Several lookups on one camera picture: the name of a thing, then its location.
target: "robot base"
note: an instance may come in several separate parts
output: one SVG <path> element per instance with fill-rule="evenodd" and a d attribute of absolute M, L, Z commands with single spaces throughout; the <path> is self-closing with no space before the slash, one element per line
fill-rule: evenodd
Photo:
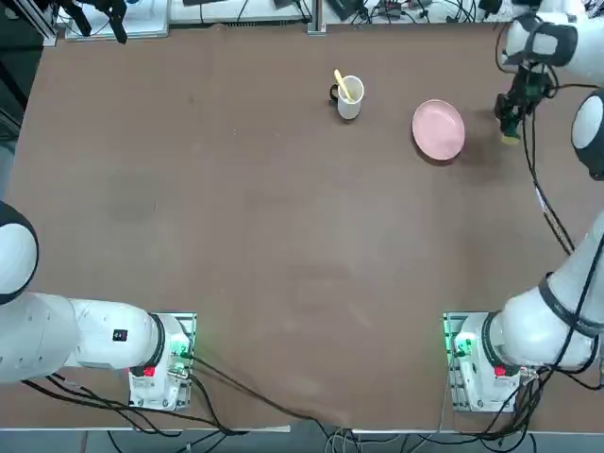
<path fill-rule="evenodd" d="M 487 312 L 447 312 L 443 316 L 449 384 L 454 411 L 498 412 L 520 385 L 520 374 L 498 376 L 482 345 Z M 515 397 L 504 412 L 513 411 Z"/>
<path fill-rule="evenodd" d="M 193 361 L 179 354 L 192 354 L 197 315 L 193 312 L 155 313 L 165 330 L 165 345 L 158 365 L 145 368 L 142 376 L 128 371 L 130 406 L 176 411 L 191 404 L 189 373 Z"/>

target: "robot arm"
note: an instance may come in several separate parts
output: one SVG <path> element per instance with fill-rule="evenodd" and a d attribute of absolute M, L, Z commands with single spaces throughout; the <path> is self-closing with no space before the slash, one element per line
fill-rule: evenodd
<path fill-rule="evenodd" d="M 471 411 L 499 411 L 520 385 L 523 369 L 556 363 L 571 327 L 559 366 L 576 369 L 592 357 L 604 332 L 604 262 L 576 324 L 575 312 L 602 235 L 604 212 L 560 269 L 509 299 L 502 311 L 467 316 L 454 350 Z"/>
<path fill-rule="evenodd" d="M 27 292 L 38 262 L 33 226 L 0 202 L 0 383 L 47 376 L 63 366 L 128 369 L 130 401 L 137 406 L 188 405 L 190 361 L 180 354 L 193 353 L 193 341 L 175 316 Z"/>
<path fill-rule="evenodd" d="M 510 26 L 504 65 L 515 66 L 512 88 L 500 94 L 495 116 L 504 142 L 517 142 L 518 124 L 539 102 L 555 92 L 545 68 L 563 68 L 571 74 L 604 85 L 604 18 L 590 19 L 580 0 L 544 1 L 537 13 L 525 13 Z M 592 92 L 579 107 L 571 143 L 593 179 L 604 179 L 604 92 Z"/>

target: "floor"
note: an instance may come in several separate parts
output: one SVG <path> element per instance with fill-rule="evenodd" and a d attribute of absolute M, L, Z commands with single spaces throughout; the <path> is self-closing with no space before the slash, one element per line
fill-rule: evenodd
<path fill-rule="evenodd" d="M 3 11 L 0 11 L 0 48 L 5 46 L 32 45 L 40 42 L 37 34 L 23 21 L 8 21 Z M 29 92 L 36 72 L 40 51 L 34 52 L 10 52 L 0 53 L 1 58 L 13 73 L 17 82 L 25 92 Z M 22 119 L 23 113 L 19 105 L 14 101 L 6 87 L 0 86 L 0 107 L 6 109 L 13 116 Z M 0 142 L 0 197 L 4 193 L 8 174 L 12 165 L 15 142 Z M 199 437 L 205 435 L 205 431 L 188 431 L 178 439 L 164 439 L 157 436 L 150 437 L 141 433 L 131 431 L 116 431 L 114 439 L 123 453 L 154 453 L 154 452 L 176 452 Z M 537 434 L 537 445 L 540 451 L 565 452 L 574 450 L 577 453 L 597 451 L 604 445 L 602 435 L 561 435 L 561 434 Z M 372 436 L 371 439 L 388 440 L 392 436 Z M 457 436 L 441 435 L 435 437 L 446 442 L 459 440 Z M 387 444 L 368 444 L 363 446 L 364 452 L 387 453 L 398 452 L 404 440 L 404 436 L 392 440 Z M 418 439 L 411 436 L 407 447 L 415 445 Z M 194 447 L 194 451 L 203 452 L 213 441 Z M 262 451 L 290 453 L 297 452 L 321 452 L 326 447 L 323 434 L 316 427 L 308 423 L 300 423 L 292 427 L 291 433 L 250 433 L 244 437 L 227 439 L 214 451 L 227 453 L 231 451 Z M 344 451 L 340 444 L 336 445 L 338 452 Z M 353 445 L 347 445 L 348 451 L 353 451 Z M 438 446 L 426 444 L 423 446 L 424 453 L 432 451 L 463 451 L 466 453 L 485 451 L 482 445 L 456 445 Z M 114 451 L 105 431 L 37 431 L 32 435 L 28 431 L 2 431 L 0 432 L 0 452 L 2 453 L 29 453 L 39 451 L 63 451 L 65 453 L 105 453 Z M 531 443 L 529 439 L 516 450 L 518 452 L 530 452 Z"/>
<path fill-rule="evenodd" d="M 147 436 L 136 432 L 114 431 L 113 439 L 122 453 L 176 453 L 200 437 L 207 435 L 206 431 L 188 431 L 177 439 L 164 439 L 157 436 Z M 392 439 L 393 436 L 366 436 L 365 439 Z M 562 453 L 573 450 L 575 453 L 593 452 L 602 448 L 604 437 L 601 435 L 565 435 L 537 434 L 535 435 L 538 451 Z M 192 447 L 192 451 L 204 453 L 215 443 L 216 437 L 206 443 Z M 442 442 L 458 441 L 459 436 L 441 435 L 435 437 Z M 404 436 L 387 444 L 367 444 L 362 447 L 363 453 L 398 453 Z M 411 436 L 406 449 L 416 445 L 419 440 Z M 301 423 L 293 426 L 291 433 L 250 433 L 244 437 L 229 438 L 222 442 L 215 453 L 230 452 L 259 452 L 262 453 L 321 453 L 326 451 L 325 437 L 316 427 Z M 344 453 L 340 443 L 336 446 L 337 453 Z M 345 451 L 353 452 L 355 447 L 349 443 Z M 64 453 L 111 453 L 115 449 L 111 445 L 105 431 L 39 431 L 35 435 L 30 432 L 3 432 L 0 434 L 0 451 L 3 453 L 34 453 L 40 451 L 62 451 Z M 454 451 L 463 453 L 479 453 L 487 451 L 481 444 L 440 446 L 426 444 L 421 448 L 422 453 Z M 529 453 L 532 445 L 527 438 L 517 450 L 518 453 Z"/>

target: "brown table surface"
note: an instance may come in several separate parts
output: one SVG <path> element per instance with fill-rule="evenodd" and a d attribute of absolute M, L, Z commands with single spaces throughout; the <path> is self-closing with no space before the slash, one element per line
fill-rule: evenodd
<path fill-rule="evenodd" d="M 289 408 L 339 426 L 437 428 L 443 312 L 499 309 L 564 258 L 522 149 L 499 141 L 495 96 L 512 77 L 495 68 L 495 36 L 479 25 L 319 39 L 218 27 L 60 42 L 43 53 L 9 187 L 42 243 L 32 288 L 194 310 L 197 354 Z M 354 124 L 327 105 L 334 67 L 366 87 Z M 577 240 L 604 187 L 569 142 L 585 95 L 561 92 L 537 122 L 539 175 Z M 430 98 L 465 121 L 466 146 L 446 167 L 410 140 Z M 127 395 L 124 376 L 75 375 Z M 291 420 L 206 381 L 229 426 Z M 550 386 L 531 428 L 604 431 L 602 395 Z M 0 399 L 4 427 L 125 426 L 22 385 Z M 190 413 L 206 415 L 198 400 Z M 444 428 L 489 420 L 447 403 Z"/>

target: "white cup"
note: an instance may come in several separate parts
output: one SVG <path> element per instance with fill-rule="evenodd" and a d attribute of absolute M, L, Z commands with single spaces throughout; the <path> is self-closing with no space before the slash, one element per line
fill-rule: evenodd
<path fill-rule="evenodd" d="M 361 101 L 362 98 L 365 97 L 365 87 L 361 80 L 353 75 L 344 77 L 344 84 L 348 88 L 350 97 L 352 97 L 352 102 L 344 95 L 342 88 L 340 88 L 338 84 L 331 86 L 329 97 L 331 98 L 331 103 L 334 106 L 337 106 L 338 113 L 340 113 L 342 118 L 348 121 L 354 120 L 361 111 Z"/>

